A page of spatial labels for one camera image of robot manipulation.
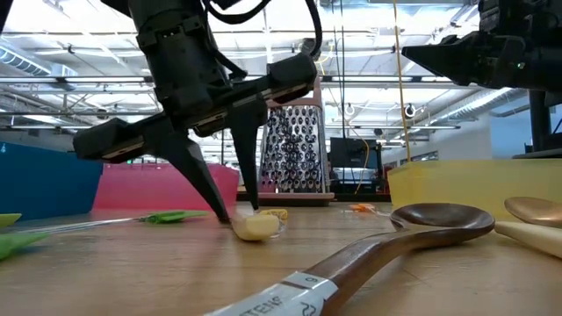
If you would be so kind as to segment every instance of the yellow container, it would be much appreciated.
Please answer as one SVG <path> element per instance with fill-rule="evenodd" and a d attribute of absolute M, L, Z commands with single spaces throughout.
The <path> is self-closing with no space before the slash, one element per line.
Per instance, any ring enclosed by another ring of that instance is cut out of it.
<path fill-rule="evenodd" d="M 562 159 L 410 162 L 388 173 L 393 208 L 456 203 L 517 220 L 504 208 L 511 197 L 562 203 Z"/>

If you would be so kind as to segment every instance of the wooden table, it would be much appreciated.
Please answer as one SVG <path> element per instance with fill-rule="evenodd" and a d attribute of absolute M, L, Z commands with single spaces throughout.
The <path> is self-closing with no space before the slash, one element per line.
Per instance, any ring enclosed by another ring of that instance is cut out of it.
<path fill-rule="evenodd" d="M 291 209 L 286 232 L 264 244 L 237 240 L 214 217 L 173 226 L 128 223 L 53 235 L 0 262 L 0 314 L 210 312 L 305 269 L 352 241 L 393 230 L 387 217 L 343 212 L 346 206 Z M 123 215 L 92 214 L 97 219 Z M 341 315 L 561 313 L 562 261 L 490 234 L 463 246 L 395 260 L 350 300 Z"/>

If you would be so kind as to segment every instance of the blue bin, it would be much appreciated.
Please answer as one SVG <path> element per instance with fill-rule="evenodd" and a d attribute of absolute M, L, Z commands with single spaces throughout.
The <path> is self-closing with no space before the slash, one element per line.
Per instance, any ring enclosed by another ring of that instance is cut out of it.
<path fill-rule="evenodd" d="M 0 213 L 20 220 L 87 213 L 103 171 L 75 154 L 0 142 Z"/>

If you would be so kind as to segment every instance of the wooden spoon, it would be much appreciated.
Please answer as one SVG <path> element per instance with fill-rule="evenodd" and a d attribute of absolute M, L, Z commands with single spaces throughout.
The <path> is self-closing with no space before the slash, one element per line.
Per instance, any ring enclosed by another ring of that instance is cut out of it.
<path fill-rule="evenodd" d="M 499 221 L 495 232 L 562 259 L 562 229 Z"/>
<path fill-rule="evenodd" d="M 562 205 L 535 197 L 510 197 L 504 205 L 511 215 L 529 224 L 562 228 Z"/>
<path fill-rule="evenodd" d="M 492 215 L 465 205 L 409 205 L 394 211 L 390 220 L 396 233 L 355 241 L 304 273 L 291 275 L 261 293 L 207 315 L 333 315 L 397 256 L 415 249 L 458 244 L 494 228 Z"/>

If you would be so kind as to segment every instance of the monitor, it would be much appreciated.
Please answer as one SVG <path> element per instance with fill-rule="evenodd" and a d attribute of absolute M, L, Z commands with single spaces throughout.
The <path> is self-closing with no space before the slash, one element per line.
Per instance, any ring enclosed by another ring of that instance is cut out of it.
<path fill-rule="evenodd" d="M 378 169 L 380 145 L 376 140 L 365 140 L 369 144 L 367 169 Z M 330 138 L 330 162 L 332 168 L 364 168 L 367 148 L 363 140 Z"/>

